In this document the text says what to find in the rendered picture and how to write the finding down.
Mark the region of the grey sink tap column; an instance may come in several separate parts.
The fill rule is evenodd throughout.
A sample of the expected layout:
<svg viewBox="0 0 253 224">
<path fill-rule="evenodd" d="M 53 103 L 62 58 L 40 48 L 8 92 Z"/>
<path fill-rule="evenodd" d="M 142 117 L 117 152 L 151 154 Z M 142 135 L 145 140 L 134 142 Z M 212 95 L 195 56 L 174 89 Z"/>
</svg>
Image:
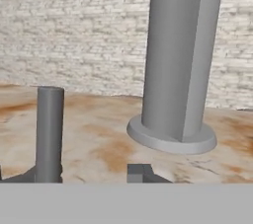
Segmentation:
<svg viewBox="0 0 253 224">
<path fill-rule="evenodd" d="M 203 123 L 220 0 L 150 0 L 141 114 L 127 134 L 169 153 L 216 146 Z"/>
</svg>

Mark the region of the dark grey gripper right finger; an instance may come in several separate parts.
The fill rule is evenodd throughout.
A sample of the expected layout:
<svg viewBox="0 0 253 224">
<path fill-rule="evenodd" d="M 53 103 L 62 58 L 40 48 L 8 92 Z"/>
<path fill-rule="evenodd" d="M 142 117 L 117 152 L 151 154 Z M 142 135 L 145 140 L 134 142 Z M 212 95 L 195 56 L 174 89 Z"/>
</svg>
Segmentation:
<svg viewBox="0 0 253 224">
<path fill-rule="evenodd" d="M 128 183 L 169 183 L 171 181 L 155 174 L 150 164 L 128 164 L 126 181 Z"/>
</svg>

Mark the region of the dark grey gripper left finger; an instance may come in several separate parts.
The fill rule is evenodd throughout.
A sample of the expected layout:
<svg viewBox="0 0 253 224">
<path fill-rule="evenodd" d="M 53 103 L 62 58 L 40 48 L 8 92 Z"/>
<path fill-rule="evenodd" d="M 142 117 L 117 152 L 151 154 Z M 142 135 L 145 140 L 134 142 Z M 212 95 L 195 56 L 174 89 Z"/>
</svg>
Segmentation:
<svg viewBox="0 0 253 224">
<path fill-rule="evenodd" d="M 27 170 L 23 174 L 16 175 L 14 177 L 9 177 L 6 179 L 2 178 L 2 173 L 0 169 L 0 183 L 25 183 L 25 184 L 32 184 L 32 183 L 38 183 L 41 182 L 38 180 L 38 171 L 40 169 L 37 165 L 34 165 L 29 170 Z M 58 166 L 58 174 L 56 179 L 46 179 L 44 180 L 45 183 L 62 183 L 62 165 Z"/>
</svg>

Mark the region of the grey tap lever rod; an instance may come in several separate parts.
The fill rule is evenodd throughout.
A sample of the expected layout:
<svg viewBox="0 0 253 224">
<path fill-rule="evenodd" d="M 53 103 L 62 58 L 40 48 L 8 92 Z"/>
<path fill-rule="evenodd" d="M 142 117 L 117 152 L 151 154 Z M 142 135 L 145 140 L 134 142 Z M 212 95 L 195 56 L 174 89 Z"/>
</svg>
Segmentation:
<svg viewBox="0 0 253 224">
<path fill-rule="evenodd" d="M 61 182 L 64 90 L 38 88 L 36 182 Z"/>
</svg>

